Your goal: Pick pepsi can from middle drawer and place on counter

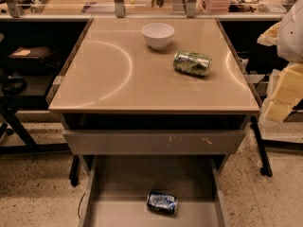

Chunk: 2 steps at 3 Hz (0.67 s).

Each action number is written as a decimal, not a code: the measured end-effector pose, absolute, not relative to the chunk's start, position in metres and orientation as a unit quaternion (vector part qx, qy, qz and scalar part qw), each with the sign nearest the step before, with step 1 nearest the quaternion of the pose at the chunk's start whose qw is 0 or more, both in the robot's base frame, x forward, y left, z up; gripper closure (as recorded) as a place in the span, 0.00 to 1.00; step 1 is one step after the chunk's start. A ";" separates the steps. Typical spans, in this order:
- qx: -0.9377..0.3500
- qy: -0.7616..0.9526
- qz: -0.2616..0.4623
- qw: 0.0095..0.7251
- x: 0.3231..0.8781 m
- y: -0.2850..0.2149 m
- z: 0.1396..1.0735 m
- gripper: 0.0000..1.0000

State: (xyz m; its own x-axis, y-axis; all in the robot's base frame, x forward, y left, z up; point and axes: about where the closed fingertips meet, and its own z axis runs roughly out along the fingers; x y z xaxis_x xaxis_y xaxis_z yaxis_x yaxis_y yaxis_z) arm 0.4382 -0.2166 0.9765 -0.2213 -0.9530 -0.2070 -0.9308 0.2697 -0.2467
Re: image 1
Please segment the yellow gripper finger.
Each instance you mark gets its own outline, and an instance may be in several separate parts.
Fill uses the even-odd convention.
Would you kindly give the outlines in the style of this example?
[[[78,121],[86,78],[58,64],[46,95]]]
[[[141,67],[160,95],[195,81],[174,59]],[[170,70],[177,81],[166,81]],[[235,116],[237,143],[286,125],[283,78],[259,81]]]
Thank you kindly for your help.
[[[257,43],[264,46],[277,45],[277,33],[280,27],[280,22],[270,26],[265,32],[259,35]]]
[[[290,62],[279,74],[264,117],[274,122],[283,122],[302,99],[303,64]]]

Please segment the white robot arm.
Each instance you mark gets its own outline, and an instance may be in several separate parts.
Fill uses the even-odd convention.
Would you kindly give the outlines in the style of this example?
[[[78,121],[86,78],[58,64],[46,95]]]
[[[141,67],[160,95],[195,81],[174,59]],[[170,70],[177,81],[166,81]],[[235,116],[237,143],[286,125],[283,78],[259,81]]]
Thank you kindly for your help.
[[[276,46],[288,65],[279,73],[264,117],[282,122],[303,99],[303,0],[296,0],[282,20],[262,33],[257,42]]]

